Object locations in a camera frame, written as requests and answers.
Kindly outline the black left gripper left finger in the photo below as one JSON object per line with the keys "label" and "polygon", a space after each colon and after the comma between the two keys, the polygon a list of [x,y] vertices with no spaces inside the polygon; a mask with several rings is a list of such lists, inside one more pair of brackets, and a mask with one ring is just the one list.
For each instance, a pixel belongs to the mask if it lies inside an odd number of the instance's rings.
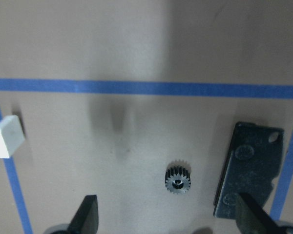
{"label": "black left gripper left finger", "polygon": [[69,234],[96,234],[99,227],[98,201],[96,195],[86,195],[71,220]]}

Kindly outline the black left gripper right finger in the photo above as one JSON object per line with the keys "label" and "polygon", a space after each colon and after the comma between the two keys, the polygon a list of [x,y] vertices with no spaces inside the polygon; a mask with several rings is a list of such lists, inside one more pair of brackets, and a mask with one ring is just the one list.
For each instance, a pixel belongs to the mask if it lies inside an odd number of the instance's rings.
{"label": "black left gripper right finger", "polygon": [[236,199],[236,225],[242,234],[279,234],[280,229],[248,193]]}

